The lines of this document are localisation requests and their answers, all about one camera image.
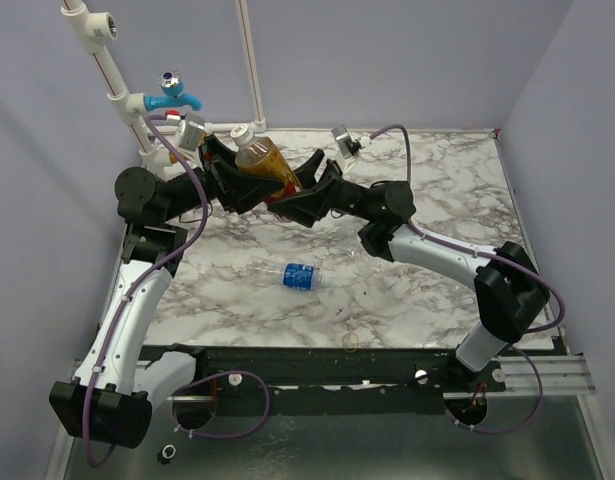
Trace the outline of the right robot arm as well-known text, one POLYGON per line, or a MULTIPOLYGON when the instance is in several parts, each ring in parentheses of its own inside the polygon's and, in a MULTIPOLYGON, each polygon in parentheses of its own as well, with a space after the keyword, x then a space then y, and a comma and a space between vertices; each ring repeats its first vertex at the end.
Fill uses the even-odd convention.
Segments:
POLYGON ((457 361, 446 371, 454 389, 472 390, 495 356, 532 332, 531 325, 553 289, 538 275, 525 250, 513 242, 500 248, 468 244, 414 225, 416 208, 408 180, 365 187, 345 179, 375 137, 354 138, 343 127, 332 133, 337 156, 326 161, 323 152, 316 151, 293 173, 303 182, 303 190, 272 197, 269 210, 304 227, 312 227, 330 211, 363 219, 366 224, 358 236, 370 256, 419 266, 471 288, 480 322, 457 347, 457 361))

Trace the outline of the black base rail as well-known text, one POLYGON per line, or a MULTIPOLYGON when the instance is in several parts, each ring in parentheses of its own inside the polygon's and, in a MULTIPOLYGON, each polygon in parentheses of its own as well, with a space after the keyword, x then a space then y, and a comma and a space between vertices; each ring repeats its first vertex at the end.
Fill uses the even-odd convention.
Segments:
POLYGON ((238 386, 220 379, 194 387, 174 402, 185 414, 209 407, 202 394, 215 392, 220 416, 332 416, 415 413, 443 414, 444 400, 503 392, 492 385, 498 366, 481 372, 464 368, 450 349, 145 346, 140 360, 153 364, 164 354, 189 353, 196 378, 238 370, 252 373, 238 386))

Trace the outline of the clear plastic bottle middle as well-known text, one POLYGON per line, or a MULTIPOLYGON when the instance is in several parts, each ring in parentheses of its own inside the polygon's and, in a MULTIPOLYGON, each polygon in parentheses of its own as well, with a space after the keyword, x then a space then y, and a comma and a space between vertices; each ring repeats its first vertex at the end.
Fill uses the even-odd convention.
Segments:
POLYGON ((359 244, 338 247, 336 253, 348 277, 365 280, 373 278, 382 290, 392 290, 396 286, 397 277, 388 270, 390 264, 372 257, 359 244))

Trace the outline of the small black white knob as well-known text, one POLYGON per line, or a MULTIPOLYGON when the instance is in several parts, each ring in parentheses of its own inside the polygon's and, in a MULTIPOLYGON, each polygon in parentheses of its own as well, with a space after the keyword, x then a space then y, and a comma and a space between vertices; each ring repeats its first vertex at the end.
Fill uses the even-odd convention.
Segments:
POLYGON ((174 445, 165 445, 161 451, 157 454, 157 461, 162 465, 170 464, 177 453, 177 449, 174 445))

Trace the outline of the yellow rubber band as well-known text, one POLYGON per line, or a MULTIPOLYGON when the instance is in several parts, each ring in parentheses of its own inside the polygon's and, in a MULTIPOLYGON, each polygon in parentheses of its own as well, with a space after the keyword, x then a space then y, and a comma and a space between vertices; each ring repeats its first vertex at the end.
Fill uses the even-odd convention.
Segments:
POLYGON ((356 351, 360 348, 360 338, 355 332, 347 332, 341 338, 341 346, 345 351, 356 351))

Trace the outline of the golden energy drink bottle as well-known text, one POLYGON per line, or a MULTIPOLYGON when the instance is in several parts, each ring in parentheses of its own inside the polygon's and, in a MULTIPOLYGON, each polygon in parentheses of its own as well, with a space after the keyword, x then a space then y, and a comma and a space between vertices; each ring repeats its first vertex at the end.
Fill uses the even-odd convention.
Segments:
MULTIPOLYGON (((293 184, 297 191, 302 190, 293 170, 273 140, 267 136, 255 134, 255 138, 247 145, 237 147, 235 163, 244 173, 281 180, 285 187, 293 184)), ((264 201, 266 205, 271 198, 264 201)))

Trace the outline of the blue faucet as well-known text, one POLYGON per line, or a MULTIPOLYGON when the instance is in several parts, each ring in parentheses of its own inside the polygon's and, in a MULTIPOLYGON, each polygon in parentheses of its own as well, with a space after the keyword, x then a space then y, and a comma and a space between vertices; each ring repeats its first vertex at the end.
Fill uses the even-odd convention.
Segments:
POLYGON ((202 109, 201 101, 194 95, 184 91, 184 83, 179 72, 164 71, 159 77, 162 96, 145 95, 143 104, 147 112, 158 109, 175 109, 188 106, 194 111, 202 109))

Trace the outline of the white bottle cap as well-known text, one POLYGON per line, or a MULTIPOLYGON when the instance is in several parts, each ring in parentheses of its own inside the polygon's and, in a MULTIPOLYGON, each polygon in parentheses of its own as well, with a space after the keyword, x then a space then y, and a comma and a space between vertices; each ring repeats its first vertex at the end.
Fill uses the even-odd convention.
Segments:
POLYGON ((237 147, 242 147, 251 142, 255 138, 255 134, 248 124, 241 124, 231 130, 230 138, 237 147))

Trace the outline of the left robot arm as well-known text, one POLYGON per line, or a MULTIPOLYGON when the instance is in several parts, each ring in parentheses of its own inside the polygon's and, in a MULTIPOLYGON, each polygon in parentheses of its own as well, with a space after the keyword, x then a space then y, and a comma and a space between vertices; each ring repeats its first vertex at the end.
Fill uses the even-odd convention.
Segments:
POLYGON ((238 170, 234 153, 215 138, 201 149, 201 164, 165 181, 144 167, 116 179, 118 213, 126 221, 121 260, 110 303, 87 355, 67 382, 56 382, 49 401, 67 433, 85 445, 137 447, 153 412, 171 395, 209 393, 218 383, 200 347, 173 346, 147 367, 138 360, 156 307, 184 251, 195 237, 170 220, 218 200, 230 212, 252 210, 283 187, 281 181, 238 170))

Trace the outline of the white PVC pipe frame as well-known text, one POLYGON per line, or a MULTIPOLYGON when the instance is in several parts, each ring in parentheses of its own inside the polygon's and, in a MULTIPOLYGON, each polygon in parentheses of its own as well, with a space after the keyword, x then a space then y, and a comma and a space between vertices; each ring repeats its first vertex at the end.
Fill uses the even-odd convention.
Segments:
POLYGON ((101 11, 92 11, 91 5, 64 1, 61 13, 93 59, 110 105, 137 144, 143 167, 163 177, 174 166, 166 146, 177 147, 179 123, 188 113, 206 114, 215 103, 202 80, 212 79, 216 88, 243 99, 237 73, 225 69, 230 61, 245 63, 253 114, 234 122, 210 117, 206 134, 228 134, 241 124, 256 135, 266 132, 246 2, 116 1, 101 11), (180 73, 184 91, 201 101, 200 111, 188 106, 146 111, 144 96, 163 95, 159 77, 167 70, 180 73))

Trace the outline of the blue label water bottle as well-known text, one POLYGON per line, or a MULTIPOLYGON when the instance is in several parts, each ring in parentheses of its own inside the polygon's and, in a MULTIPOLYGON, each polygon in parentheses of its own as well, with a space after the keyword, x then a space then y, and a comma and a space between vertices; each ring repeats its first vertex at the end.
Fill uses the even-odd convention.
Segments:
POLYGON ((329 275, 310 264, 262 260, 254 263, 252 268, 260 277, 271 279, 292 290, 316 291, 330 284, 329 275))

